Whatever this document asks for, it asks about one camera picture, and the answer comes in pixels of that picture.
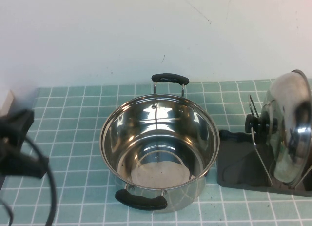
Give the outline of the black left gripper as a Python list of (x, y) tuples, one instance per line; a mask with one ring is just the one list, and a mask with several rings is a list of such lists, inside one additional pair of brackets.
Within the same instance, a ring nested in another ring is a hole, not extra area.
[(3, 176), (26, 176), (41, 179), (47, 172), (44, 166), (48, 164), (49, 158), (33, 158), (22, 154), (10, 143), (10, 138), (14, 137), (15, 130), (26, 135), (34, 122), (34, 111), (32, 109), (22, 109), (7, 115), (7, 121), (0, 121), (0, 174)]

